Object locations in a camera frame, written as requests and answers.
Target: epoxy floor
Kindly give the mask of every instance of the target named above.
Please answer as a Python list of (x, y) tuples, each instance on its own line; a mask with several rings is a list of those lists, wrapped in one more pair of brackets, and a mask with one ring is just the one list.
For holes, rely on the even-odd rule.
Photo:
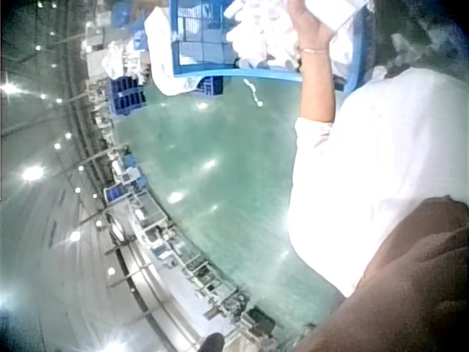
[(225, 80), (224, 94), (162, 95), (117, 124), (186, 235), (279, 323), (278, 336), (330, 314), (336, 290), (293, 252), (287, 210), (300, 85)]

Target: white clothing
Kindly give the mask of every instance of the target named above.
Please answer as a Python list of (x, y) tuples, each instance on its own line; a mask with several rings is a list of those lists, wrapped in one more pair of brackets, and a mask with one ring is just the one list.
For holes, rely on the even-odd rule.
[(410, 69), (351, 94), (333, 126), (296, 122), (290, 240), (345, 296), (420, 201), (468, 202), (468, 102), (466, 84)]

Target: forearm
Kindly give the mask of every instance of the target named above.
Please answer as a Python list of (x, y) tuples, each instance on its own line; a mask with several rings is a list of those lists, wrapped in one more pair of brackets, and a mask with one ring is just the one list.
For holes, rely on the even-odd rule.
[(317, 122), (333, 122), (336, 95), (327, 53), (302, 53), (300, 116)]

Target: blue plastic crate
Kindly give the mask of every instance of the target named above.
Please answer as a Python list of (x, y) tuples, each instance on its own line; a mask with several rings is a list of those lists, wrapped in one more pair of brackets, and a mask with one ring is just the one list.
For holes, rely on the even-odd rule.
[(118, 200), (128, 193), (127, 188), (124, 187), (121, 183), (117, 183), (116, 185), (109, 188), (104, 188), (103, 191), (104, 199), (107, 203)]
[(149, 15), (149, 11), (143, 10), (139, 13), (139, 16), (130, 25), (130, 33), (133, 39), (134, 50), (145, 50), (148, 51), (148, 37), (145, 32), (145, 20)]
[(111, 24), (114, 27), (122, 27), (130, 22), (132, 15), (132, 2), (121, 1), (116, 3), (111, 10)]
[(110, 98), (115, 96), (117, 93), (134, 91), (139, 88), (139, 81), (132, 77), (123, 76), (118, 79), (108, 80), (108, 93)]
[(115, 115), (129, 115), (132, 110), (147, 105), (143, 87), (139, 86), (130, 91), (117, 93), (109, 98), (109, 108)]
[[(173, 71), (184, 76), (247, 76), (301, 81), (301, 75), (286, 70), (240, 69), (234, 65), (237, 54), (226, 41), (226, 33), (236, 23), (223, 16), (232, 0), (169, 0), (169, 23)], [(354, 54), (345, 92), (358, 87), (364, 76), (367, 45), (364, 7), (355, 15)]]
[(205, 77), (197, 84), (197, 92), (205, 95), (223, 94), (223, 76)]

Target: ceiling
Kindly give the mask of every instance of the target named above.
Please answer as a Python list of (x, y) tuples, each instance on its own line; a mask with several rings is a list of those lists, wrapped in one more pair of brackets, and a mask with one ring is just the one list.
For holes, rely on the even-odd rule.
[[(88, 221), (79, 227), (82, 240), (69, 240), (80, 221), (103, 208), (100, 189), (111, 182), (108, 160), (78, 170), (101, 146), (87, 100), (70, 101), (84, 91), (77, 34), (93, 6), (41, 5), (16, 1), (1, 9), (1, 84), (21, 91), (1, 94), (2, 339), (13, 351), (98, 351), (123, 338), (126, 351), (158, 351), (145, 320), (122, 328), (141, 310), (128, 287), (109, 289), (107, 270), (119, 263), (104, 255), (114, 246), (107, 231)], [(31, 166), (44, 175), (27, 182), (22, 175)]]

